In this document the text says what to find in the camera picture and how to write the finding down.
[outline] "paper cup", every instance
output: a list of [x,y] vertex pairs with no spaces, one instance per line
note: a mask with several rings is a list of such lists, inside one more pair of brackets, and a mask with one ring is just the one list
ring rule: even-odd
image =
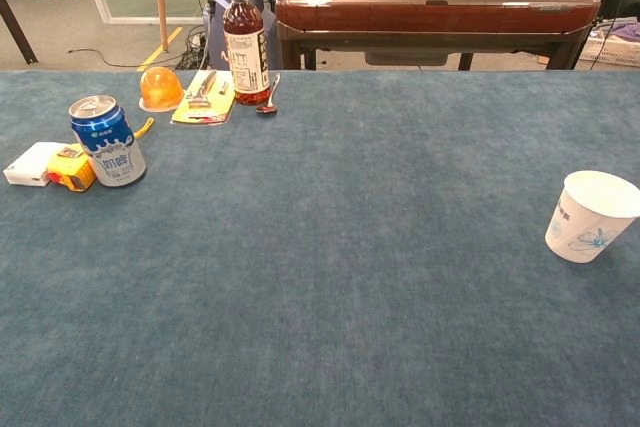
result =
[[590,262],[640,217],[640,189],[615,175],[582,170],[564,179],[564,190],[544,236],[571,262]]

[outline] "bottle label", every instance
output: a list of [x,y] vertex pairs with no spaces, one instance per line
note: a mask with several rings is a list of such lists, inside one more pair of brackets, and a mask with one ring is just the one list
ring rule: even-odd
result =
[[245,35],[224,34],[236,92],[255,94],[269,87],[264,30]]

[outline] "floor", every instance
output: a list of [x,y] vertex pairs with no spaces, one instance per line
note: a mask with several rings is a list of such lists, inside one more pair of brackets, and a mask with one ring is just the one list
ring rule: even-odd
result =
[[[9,31],[0,23],[0,70],[68,70],[114,71],[135,70],[160,45],[157,25],[105,25],[100,19],[94,0],[7,0],[33,48],[39,63],[27,65]],[[197,25],[169,26],[169,33],[181,27],[171,43],[169,52],[156,61],[175,66],[185,50],[190,29]],[[119,66],[105,64],[96,52],[74,52],[73,49],[99,49],[105,60]],[[455,70],[459,55],[450,55],[444,66],[421,66],[422,70]],[[479,54],[472,70],[543,70],[536,56],[519,54]],[[588,70],[591,62],[580,61],[577,68]],[[319,70],[388,70],[418,67],[375,67],[364,61],[361,53],[319,52]],[[637,70],[630,67],[598,63],[593,70]]]

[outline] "blue and white can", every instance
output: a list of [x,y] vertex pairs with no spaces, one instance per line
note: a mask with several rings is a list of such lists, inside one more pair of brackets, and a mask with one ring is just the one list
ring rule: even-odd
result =
[[71,128],[103,185],[120,187],[144,175],[147,167],[140,146],[116,99],[85,97],[69,108],[69,115]]

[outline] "table leg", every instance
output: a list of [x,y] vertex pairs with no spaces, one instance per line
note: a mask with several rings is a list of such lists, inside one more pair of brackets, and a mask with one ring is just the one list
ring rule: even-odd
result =
[[551,58],[549,58],[547,70],[573,69],[581,47],[582,42],[564,42],[558,45]]
[[29,41],[22,32],[20,28],[20,24],[16,19],[16,16],[13,15],[11,11],[11,7],[7,3],[7,0],[0,0],[0,15],[4,19],[4,23],[7,24],[7,28],[11,35],[13,36],[13,40],[16,41],[20,52],[22,52],[22,56],[27,64],[37,64],[38,59],[36,58],[36,54],[34,54],[31,46],[29,45]]
[[316,70],[316,49],[310,49],[304,53],[304,68],[306,70]]
[[291,40],[281,40],[282,68],[285,70],[300,70],[300,46]]
[[463,52],[460,54],[458,70],[471,70],[471,62],[473,62],[473,54]]

